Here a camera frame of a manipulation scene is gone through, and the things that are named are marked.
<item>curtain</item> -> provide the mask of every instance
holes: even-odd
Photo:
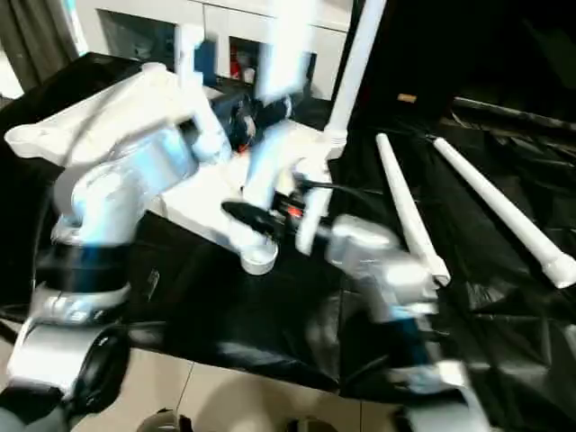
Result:
[[[77,57],[61,0],[0,0],[0,42],[24,91]]]

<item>red object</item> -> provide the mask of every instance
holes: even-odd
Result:
[[[241,68],[236,53],[236,47],[230,47],[230,77],[240,79]]]
[[[301,218],[302,217],[302,210],[296,207],[288,207],[288,214],[290,214],[294,218]]]

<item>black band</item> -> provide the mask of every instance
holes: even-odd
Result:
[[[38,279],[65,293],[102,293],[127,282],[130,246],[86,247],[54,244],[38,263]]]

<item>cabinet door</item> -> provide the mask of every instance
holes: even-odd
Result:
[[[223,77],[230,77],[231,38],[269,43],[268,29],[275,19],[211,5],[204,7],[204,15],[207,37],[217,41],[216,73]],[[328,100],[332,96],[345,40],[342,31],[314,27],[310,52],[316,54],[311,77],[315,97]]]
[[[88,50],[101,54],[118,55],[111,49],[106,39],[107,29],[105,26],[107,22],[113,19],[112,15],[114,14],[131,15],[128,18],[131,18],[132,21],[134,21],[133,17],[141,17],[156,23],[168,23],[170,25],[190,23],[203,27],[204,23],[202,4],[190,0],[81,0],[76,2],[76,10]],[[137,24],[135,27],[137,28],[126,31],[131,32],[130,34],[127,35],[125,32],[119,35],[118,43],[133,43],[134,41],[130,39],[137,40],[139,36],[142,38],[150,37],[149,34],[146,34],[149,32],[141,30],[141,24]],[[152,27],[158,29],[161,28],[161,25]]]

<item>white cabinet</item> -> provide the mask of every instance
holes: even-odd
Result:
[[[231,38],[268,43],[270,21],[275,19],[211,5],[204,7],[204,17],[206,35],[215,38],[217,43],[216,74],[222,77],[230,76]],[[311,74],[315,97],[330,99],[332,96],[346,36],[342,31],[313,27],[310,51],[316,55]]]
[[[173,25],[190,23],[204,26],[203,5],[190,0],[80,0],[76,2],[76,11],[88,49],[100,54],[118,55],[106,40],[105,26],[112,20],[111,14]],[[126,40],[126,34],[119,34],[118,39],[120,45],[130,42]]]
[[[274,1],[80,0],[76,10],[90,51],[144,60],[166,59],[165,63],[174,55],[174,25],[197,24],[216,41],[216,74],[230,77],[230,41],[252,43],[256,50],[258,44],[268,43],[270,23],[275,20]],[[334,92],[351,8],[352,0],[320,2],[310,47],[313,61],[309,78],[315,97],[330,99]],[[170,32],[172,40],[167,42]]]

